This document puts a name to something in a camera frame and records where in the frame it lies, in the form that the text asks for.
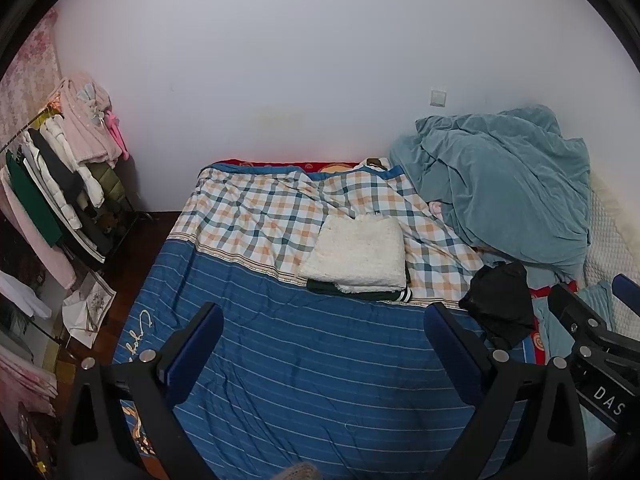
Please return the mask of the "white fuzzy knit sweater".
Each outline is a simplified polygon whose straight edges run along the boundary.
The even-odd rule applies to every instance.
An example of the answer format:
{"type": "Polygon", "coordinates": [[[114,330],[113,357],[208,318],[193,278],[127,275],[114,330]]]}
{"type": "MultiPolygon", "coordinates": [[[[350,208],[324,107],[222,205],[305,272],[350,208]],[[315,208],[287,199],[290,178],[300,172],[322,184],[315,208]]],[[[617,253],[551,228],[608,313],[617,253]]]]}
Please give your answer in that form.
{"type": "Polygon", "coordinates": [[[404,232],[393,217],[329,216],[299,275],[341,292],[399,292],[408,285],[404,232]]]}

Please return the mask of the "white quilted pillow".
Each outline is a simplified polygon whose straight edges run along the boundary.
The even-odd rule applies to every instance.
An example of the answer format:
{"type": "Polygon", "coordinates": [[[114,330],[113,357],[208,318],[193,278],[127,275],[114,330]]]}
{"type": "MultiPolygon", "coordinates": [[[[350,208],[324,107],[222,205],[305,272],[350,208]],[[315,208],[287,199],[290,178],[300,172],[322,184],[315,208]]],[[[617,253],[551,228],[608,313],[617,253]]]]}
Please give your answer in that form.
{"type": "Polygon", "coordinates": [[[638,340],[639,317],[613,295],[613,280],[618,274],[624,274],[639,283],[639,230],[594,170],[590,174],[590,188],[590,245],[584,283],[608,284],[612,329],[638,340]]]}

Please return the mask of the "red patterned bed sheet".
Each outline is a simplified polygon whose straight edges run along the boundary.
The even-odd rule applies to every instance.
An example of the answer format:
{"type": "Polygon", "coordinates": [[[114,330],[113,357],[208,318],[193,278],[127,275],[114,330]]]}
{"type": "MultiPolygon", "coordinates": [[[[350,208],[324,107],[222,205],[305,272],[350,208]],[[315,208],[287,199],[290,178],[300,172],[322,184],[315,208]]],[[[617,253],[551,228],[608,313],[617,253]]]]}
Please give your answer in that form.
{"type": "MultiPolygon", "coordinates": [[[[302,170],[308,176],[327,176],[328,174],[346,174],[352,170],[371,169],[375,174],[382,174],[387,171],[382,168],[382,164],[387,164],[386,159],[373,159],[374,165],[368,166],[367,160],[356,164],[356,162],[248,162],[241,159],[224,159],[218,160],[218,165],[227,165],[232,168],[242,168],[242,172],[251,172],[258,168],[271,168],[273,170],[281,170],[286,168],[295,168],[302,170]]],[[[426,202],[416,194],[416,189],[409,183],[409,192],[414,195],[418,202],[418,208],[424,214],[434,217],[438,222],[444,222],[444,216],[440,210],[440,203],[426,202]]],[[[507,263],[513,261],[508,255],[496,252],[491,248],[474,247],[477,255],[488,266],[496,266],[500,262],[507,263]]],[[[530,296],[533,303],[539,302],[543,307],[546,305],[546,298],[550,294],[551,287],[558,282],[558,279],[549,269],[538,269],[536,266],[527,268],[527,279],[529,284],[530,296]]],[[[550,344],[548,343],[548,335],[546,329],[542,325],[542,319],[539,316],[535,318],[535,329],[530,334],[530,343],[534,349],[535,362],[542,364],[545,358],[550,356],[550,344]]]]}

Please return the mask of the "pink floral cloth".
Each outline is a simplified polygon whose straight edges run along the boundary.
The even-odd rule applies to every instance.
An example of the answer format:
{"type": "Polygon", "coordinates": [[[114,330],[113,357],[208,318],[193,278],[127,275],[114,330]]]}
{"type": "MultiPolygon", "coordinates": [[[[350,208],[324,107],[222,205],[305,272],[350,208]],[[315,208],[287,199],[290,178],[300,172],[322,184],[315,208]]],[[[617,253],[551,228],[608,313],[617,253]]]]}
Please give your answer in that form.
{"type": "Polygon", "coordinates": [[[18,404],[30,412],[54,414],[52,401],[58,396],[55,376],[7,348],[1,347],[1,413],[15,418],[18,404]]]}

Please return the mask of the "black garment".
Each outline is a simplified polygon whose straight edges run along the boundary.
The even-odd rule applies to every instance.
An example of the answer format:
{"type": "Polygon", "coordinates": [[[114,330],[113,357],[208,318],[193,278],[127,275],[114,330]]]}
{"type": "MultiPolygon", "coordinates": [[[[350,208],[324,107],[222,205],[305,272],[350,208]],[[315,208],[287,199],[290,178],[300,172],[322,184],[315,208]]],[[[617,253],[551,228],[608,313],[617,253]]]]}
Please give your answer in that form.
{"type": "Polygon", "coordinates": [[[527,272],[519,262],[483,266],[472,277],[459,307],[474,318],[491,344],[501,350],[513,349],[535,329],[527,272]]]}

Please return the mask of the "teal blanket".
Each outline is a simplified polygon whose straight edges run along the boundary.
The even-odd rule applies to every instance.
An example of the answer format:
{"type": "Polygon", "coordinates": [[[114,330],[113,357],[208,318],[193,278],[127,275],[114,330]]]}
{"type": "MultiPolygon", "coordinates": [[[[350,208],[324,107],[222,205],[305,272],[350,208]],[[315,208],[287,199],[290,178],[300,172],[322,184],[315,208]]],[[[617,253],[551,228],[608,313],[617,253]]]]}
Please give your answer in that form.
{"type": "Polygon", "coordinates": [[[543,105],[494,114],[433,115],[390,147],[422,200],[466,244],[570,280],[590,230],[590,159],[543,105]]]}

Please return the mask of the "blue striped plaid bedspread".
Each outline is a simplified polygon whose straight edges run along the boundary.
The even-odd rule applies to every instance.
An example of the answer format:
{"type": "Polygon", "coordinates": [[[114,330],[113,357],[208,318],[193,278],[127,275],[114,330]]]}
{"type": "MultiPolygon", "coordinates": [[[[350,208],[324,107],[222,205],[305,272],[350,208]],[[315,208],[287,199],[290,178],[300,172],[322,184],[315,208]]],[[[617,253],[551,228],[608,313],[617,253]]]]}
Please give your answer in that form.
{"type": "Polygon", "coordinates": [[[224,331],[175,413],[223,479],[310,463],[327,479],[424,479],[473,410],[428,342],[424,308],[455,307],[482,266],[398,169],[306,174],[204,168],[122,329],[114,359],[158,349],[206,302],[224,331]],[[299,265],[331,216],[404,233],[406,304],[310,292],[299,265]]]}

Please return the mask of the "white wall socket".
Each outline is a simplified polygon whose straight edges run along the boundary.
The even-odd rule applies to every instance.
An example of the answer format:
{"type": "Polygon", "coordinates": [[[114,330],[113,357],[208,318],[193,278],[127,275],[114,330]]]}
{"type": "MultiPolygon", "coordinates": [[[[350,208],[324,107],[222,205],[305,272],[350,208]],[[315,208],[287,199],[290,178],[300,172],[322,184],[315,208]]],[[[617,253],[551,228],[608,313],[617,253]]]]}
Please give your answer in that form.
{"type": "Polygon", "coordinates": [[[447,91],[442,89],[432,89],[430,94],[430,105],[434,107],[445,107],[447,102],[447,91]]]}

